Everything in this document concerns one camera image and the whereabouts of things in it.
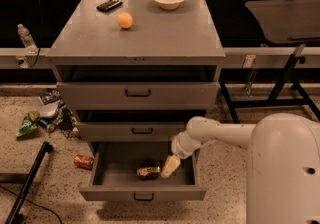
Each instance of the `wire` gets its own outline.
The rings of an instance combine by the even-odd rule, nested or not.
[[[38,7],[39,7],[40,19],[41,19],[40,36],[39,36],[39,48],[38,48],[38,53],[37,53],[36,59],[34,60],[33,64],[30,65],[30,68],[34,67],[37,64],[38,58],[39,58],[39,55],[40,55],[40,51],[41,51],[41,41],[42,41],[42,31],[43,31],[43,14],[42,14],[42,10],[41,10],[41,0],[38,0]]]
[[[11,190],[9,190],[9,189],[5,188],[5,187],[4,187],[4,186],[2,186],[2,185],[0,185],[0,188],[2,188],[3,190],[5,190],[5,191],[9,192],[9,193],[10,193],[10,194],[12,194],[12,195],[15,195],[15,196],[17,196],[17,197],[19,196],[18,194],[16,194],[16,193],[12,192]],[[60,223],[60,224],[63,224],[63,222],[62,222],[62,220],[61,220],[60,216],[59,216],[56,212],[54,212],[53,210],[51,210],[51,209],[49,209],[49,208],[47,208],[47,207],[45,207],[45,206],[42,206],[42,205],[36,204],[36,203],[34,203],[34,202],[32,202],[32,201],[30,201],[30,200],[28,200],[28,199],[25,199],[25,201],[27,201],[28,203],[30,203],[30,204],[32,204],[32,205],[35,205],[35,206],[37,206],[37,207],[39,207],[39,208],[43,209],[43,210],[46,210],[46,211],[51,212],[52,214],[54,214],[54,215],[58,218],[59,223]]]

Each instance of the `black remote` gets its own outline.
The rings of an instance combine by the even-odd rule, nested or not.
[[[98,5],[97,9],[101,12],[108,12],[119,5],[122,5],[122,2],[120,0],[108,0],[105,3]]]

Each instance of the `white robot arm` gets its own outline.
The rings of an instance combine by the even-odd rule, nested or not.
[[[247,224],[320,223],[320,124],[274,114],[258,124],[194,117],[172,140],[161,172],[168,178],[192,153],[219,140],[247,149]]]

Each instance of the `black metal frame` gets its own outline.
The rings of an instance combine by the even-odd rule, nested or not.
[[[52,151],[53,146],[48,142],[44,142],[28,174],[0,174],[0,183],[23,183],[20,193],[5,222],[6,224],[21,223],[23,216],[22,214],[19,214],[19,211],[24,203],[24,200],[29,192],[45,154],[51,153]]]
[[[232,101],[228,92],[228,89],[223,81],[220,81],[221,93],[224,96],[226,103],[228,105],[232,120],[234,123],[240,123],[236,108],[258,108],[258,107],[278,107],[278,106],[298,106],[298,105],[308,105],[314,112],[316,117],[320,120],[320,111],[317,106],[313,103],[312,99],[302,88],[297,80],[292,80],[293,89],[296,89],[302,98],[299,99],[277,99],[283,86],[288,82],[289,78],[294,72],[296,64],[304,63],[304,56],[296,56],[291,54],[287,60],[285,67],[283,68],[278,80],[276,81],[268,99],[266,100],[248,100],[248,101]]]

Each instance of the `screw hole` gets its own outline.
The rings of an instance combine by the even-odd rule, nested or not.
[[[306,173],[311,174],[311,175],[316,173],[316,169],[311,168],[311,167],[304,168],[304,170],[305,170]]]

